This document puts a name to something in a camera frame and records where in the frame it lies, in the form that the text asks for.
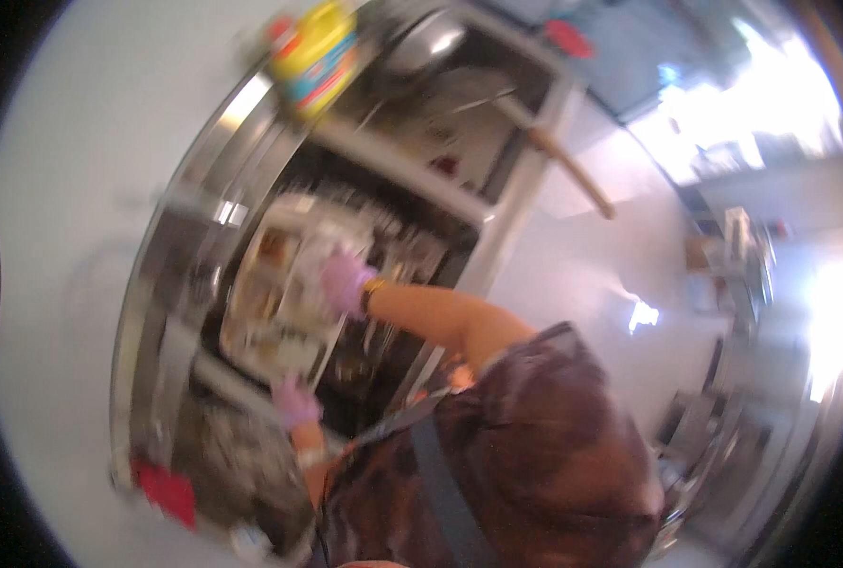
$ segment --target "dark hair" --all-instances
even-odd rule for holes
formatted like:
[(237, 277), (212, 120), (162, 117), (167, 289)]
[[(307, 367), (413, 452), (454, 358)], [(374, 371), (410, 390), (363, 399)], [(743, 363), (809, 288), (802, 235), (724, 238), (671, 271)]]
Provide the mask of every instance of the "dark hair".
[[(450, 470), (502, 564), (623, 567), (648, 554), (661, 508), (654, 459), (568, 326), (508, 350), (435, 417)], [(408, 431), (349, 460), (326, 503), (331, 565), (453, 565)]]

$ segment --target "hand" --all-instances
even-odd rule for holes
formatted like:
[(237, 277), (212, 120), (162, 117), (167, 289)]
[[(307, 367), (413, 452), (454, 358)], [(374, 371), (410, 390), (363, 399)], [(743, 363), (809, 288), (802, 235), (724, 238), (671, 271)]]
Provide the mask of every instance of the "hand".
[(289, 373), (282, 384), (272, 388), (273, 405), (286, 432), (308, 422), (319, 422), (323, 408), (310, 392), (299, 388), (299, 375)]
[(320, 269), (320, 283), (329, 307), (338, 315), (364, 319), (361, 287), (376, 275), (376, 270), (337, 247)]

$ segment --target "yellow container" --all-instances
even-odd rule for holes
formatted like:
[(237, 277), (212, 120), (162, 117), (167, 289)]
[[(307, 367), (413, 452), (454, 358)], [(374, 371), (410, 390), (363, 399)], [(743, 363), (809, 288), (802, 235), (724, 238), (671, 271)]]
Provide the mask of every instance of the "yellow container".
[(315, 118), (355, 74), (355, 15), (328, 0), (297, 22), (277, 18), (267, 34), (273, 74), (284, 85), (295, 112)]

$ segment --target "bracelet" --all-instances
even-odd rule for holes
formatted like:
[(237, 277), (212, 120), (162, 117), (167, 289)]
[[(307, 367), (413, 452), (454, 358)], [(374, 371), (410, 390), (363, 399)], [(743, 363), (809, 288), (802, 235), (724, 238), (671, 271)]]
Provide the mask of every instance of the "bracelet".
[(367, 282), (365, 282), (361, 286), (361, 312), (365, 315), (368, 315), (368, 309), (370, 307), (370, 296), (376, 292), (377, 290), (381, 289), (387, 285), (387, 281), (383, 278), (369, 278)]

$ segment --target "shoulder strap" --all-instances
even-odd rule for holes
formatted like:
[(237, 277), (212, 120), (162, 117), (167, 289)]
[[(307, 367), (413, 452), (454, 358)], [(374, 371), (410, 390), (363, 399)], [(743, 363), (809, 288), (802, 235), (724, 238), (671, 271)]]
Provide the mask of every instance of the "shoulder strap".
[(462, 568), (497, 566), (494, 549), (485, 539), (460, 486), (450, 473), (433, 413), (411, 426), (411, 436), (427, 504), (437, 518), (456, 565)]

